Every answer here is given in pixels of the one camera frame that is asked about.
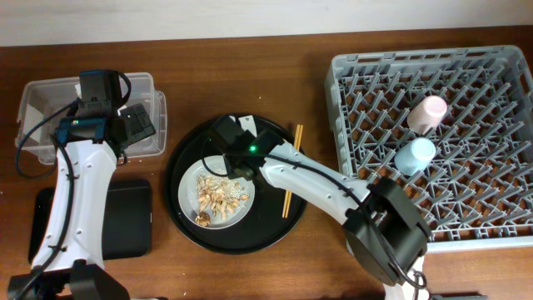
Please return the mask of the peanut shells and rice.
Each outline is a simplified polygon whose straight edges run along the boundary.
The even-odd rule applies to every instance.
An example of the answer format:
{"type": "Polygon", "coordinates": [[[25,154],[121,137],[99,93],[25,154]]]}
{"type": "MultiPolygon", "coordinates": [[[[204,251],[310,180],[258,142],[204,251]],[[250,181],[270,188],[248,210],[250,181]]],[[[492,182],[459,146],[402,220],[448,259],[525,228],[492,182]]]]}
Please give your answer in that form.
{"type": "Polygon", "coordinates": [[[235,219],[252,198],[247,187],[236,179],[216,177],[210,173],[197,177],[197,203],[194,222],[201,227],[235,219]]]}

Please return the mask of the grey plate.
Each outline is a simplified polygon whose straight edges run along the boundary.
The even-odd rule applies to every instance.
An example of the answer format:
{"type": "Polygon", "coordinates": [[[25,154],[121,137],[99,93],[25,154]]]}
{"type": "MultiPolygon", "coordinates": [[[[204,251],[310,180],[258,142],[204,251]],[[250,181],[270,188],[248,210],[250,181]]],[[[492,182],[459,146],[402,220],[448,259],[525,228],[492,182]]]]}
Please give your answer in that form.
{"type": "Polygon", "coordinates": [[[237,217],[225,223],[215,222],[210,227],[201,227],[195,224],[194,219],[196,216],[196,210],[198,208],[197,192],[196,192],[197,177],[201,174],[210,173],[216,177],[227,178],[221,175],[224,170],[225,170],[224,160],[222,156],[217,155],[217,156],[206,157],[204,158],[204,160],[199,160],[193,163],[185,171],[182,177],[182,180],[180,181],[179,187],[178,187],[177,198],[178,198],[178,202],[182,210],[182,213],[185,215],[185,217],[189,221],[192,222],[194,226],[205,228],[205,229],[211,229],[211,230],[226,229],[239,223],[250,211],[253,201],[255,199],[256,188],[253,182],[247,181],[243,178],[238,178],[237,181],[241,185],[249,189],[252,198],[244,205],[244,209],[241,210],[237,214],[237,217]]]}

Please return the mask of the blue plastic cup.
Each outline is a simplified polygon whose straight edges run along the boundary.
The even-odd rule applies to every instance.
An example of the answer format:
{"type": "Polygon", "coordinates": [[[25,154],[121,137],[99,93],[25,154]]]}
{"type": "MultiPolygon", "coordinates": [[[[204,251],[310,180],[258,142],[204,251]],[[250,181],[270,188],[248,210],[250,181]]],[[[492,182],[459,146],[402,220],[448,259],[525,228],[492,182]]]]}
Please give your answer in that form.
{"type": "Polygon", "coordinates": [[[412,176],[424,170],[436,155],[436,147],[427,138],[419,137],[400,148],[394,157],[396,169],[412,176]]]}

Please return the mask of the pink plastic cup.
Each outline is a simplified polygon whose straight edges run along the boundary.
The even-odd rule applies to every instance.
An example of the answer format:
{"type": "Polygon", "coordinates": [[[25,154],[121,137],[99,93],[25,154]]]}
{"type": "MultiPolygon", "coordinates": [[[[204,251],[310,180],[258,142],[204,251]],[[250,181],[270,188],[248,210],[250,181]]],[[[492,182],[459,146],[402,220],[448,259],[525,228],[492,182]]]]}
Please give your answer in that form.
{"type": "Polygon", "coordinates": [[[407,125],[413,132],[424,135],[441,123],[447,109],[446,101],[442,97],[426,97],[410,111],[407,125]]]}

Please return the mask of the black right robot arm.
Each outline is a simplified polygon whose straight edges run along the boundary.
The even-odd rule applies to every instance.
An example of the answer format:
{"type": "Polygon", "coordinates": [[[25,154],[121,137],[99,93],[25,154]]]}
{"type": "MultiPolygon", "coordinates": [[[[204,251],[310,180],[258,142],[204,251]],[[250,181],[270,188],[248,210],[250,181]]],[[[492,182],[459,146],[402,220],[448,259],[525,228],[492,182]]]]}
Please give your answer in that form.
{"type": "Polygon", "coordinates": [[[290,191],[334,218],[349,252],[383,283],[386,298],[430,298],[421,267],[431,230],[396,181],[345,177],[272,132],[236,129],[213,139],[230,177],[290,191]]]}

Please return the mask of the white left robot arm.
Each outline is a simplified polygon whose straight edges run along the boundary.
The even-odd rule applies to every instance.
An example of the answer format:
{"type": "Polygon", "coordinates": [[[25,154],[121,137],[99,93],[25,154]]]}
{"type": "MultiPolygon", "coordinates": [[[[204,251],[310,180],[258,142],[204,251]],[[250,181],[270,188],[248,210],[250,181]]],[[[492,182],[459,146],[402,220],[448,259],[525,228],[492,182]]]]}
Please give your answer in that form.
{"type": "Polygon", "coordinates": [[[125,149],[155,134],[141,104],[102,116],[65,117],[52,136],[57,183],[31,272],[10,279],[10,299],[128,299],[103,265],[102,230],[111,177],[125,149]]]}

